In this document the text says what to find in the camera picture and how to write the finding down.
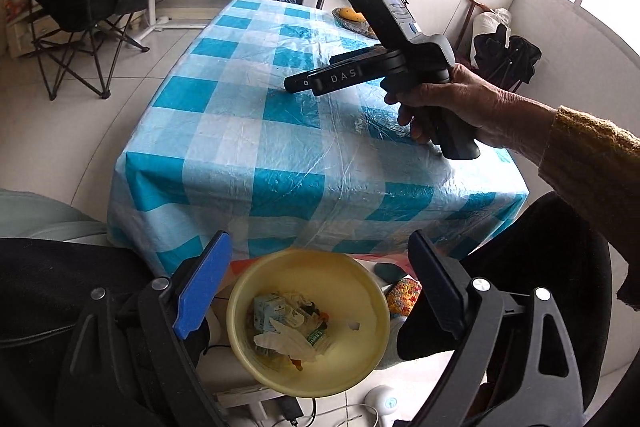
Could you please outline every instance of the blue and white tablecloth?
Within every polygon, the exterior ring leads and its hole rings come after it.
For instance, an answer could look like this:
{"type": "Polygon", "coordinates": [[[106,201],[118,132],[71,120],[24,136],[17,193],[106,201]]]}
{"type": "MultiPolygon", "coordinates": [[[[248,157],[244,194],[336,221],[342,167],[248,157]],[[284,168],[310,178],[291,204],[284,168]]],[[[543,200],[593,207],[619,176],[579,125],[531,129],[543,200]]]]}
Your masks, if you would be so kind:
{"type": "Polygon", "coordinates": [[[461,258],[508,226],[527,187],[506,150],[420,146],[379,81],[315,98],[285,76],[374,44],[330,13],[234,0],[150,102],[116,162],[111,240],[158,274],[228,231],[234,259],[290,246],[385,256],[416,229],[461,258]]]}

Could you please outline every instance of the metal pivot bolt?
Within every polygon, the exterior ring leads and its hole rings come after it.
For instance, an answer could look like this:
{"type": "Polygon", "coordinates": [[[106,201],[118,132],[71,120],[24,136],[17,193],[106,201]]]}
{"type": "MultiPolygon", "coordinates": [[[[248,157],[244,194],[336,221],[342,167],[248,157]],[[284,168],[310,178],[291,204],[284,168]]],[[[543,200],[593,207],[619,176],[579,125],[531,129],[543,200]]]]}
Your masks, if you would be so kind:
{"type": "Polygon", "coordinates": [[[104,288],[94,288],[93,290],[91,290],[91,298],[94,301],[99,301],[100,299],[102,299],[105,295],[106,295],[106,291],[104,288]]]}
{"type": "Polygon", "coordinates": [[[486,292],[486,291],[489,291],[489,288],[491,288],[489,281],[487,279],[482,279],[482,278],[474,279],[473,285],[474,285],[474,288],[479,292],[486,292]]]}
{"type": "Polygon", "coordinates": [[[536,297],[541,301],[548,301],[551,298],[551,292],[546,288],[536,288],[536,297]]]}
{"type": "Polygon", "coordinates": [[[169,279],[166,277],[158,277],[158,279],[153,279],[151,281],[151,288],[154,290],[162,291],[169,288],[169,279]]]}

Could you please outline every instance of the hand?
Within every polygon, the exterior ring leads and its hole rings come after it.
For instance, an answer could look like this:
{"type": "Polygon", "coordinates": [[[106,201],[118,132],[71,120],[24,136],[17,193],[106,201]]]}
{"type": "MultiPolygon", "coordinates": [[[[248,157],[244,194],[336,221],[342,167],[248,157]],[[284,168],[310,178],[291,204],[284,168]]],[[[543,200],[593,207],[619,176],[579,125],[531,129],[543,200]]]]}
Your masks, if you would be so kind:
{"type": "Polygon", "coordinates": [[[435,139],[431,123],[414,118],[416,107],[437,105],[476,127],[476,139],[491,147],[508,148],[540,163],[555,110],[483,80],[461,64],[449,84],[420,84],[411,91],[388,93],[385,102],[401,103],[398,124],[410,125],[418,143],[435,139]]]}

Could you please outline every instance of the handheld black device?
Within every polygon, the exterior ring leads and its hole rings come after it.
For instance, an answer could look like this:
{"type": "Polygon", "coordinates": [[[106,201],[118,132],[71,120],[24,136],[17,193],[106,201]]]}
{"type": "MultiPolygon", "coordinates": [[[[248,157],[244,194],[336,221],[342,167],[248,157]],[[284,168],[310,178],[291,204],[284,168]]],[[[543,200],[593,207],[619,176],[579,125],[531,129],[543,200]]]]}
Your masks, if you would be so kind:
{"type": "MultiPolygon", "coordinates": [[[[387,92],[403,92],[421,83],[450,82],[455,65],[453,50],[443,35],[424,35],[402,0],[349,0],[361,12],[380,40],[380,45],[335,55],[330,65],[288,76],[288,92],[311,89],[315,96],[381,78],[387,92]]],[[[418,120],[428,119],[442,154],[451,160],[472,160],[480,155],[474,128],[441,107],[421,107],[418,120]]]]}

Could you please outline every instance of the grey fabric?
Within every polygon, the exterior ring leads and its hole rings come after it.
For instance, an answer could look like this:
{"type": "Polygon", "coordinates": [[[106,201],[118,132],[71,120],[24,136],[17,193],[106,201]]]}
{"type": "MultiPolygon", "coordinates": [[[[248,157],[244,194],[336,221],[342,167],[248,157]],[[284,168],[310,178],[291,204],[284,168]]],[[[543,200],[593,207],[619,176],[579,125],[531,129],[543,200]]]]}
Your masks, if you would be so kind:
{"type": "Polygon", "coordinates": [[[75,243],[110,246],[106,233],[104,223],[66,203],[32,192],[0,188],[0,237],[73,240],[75,243]]]}

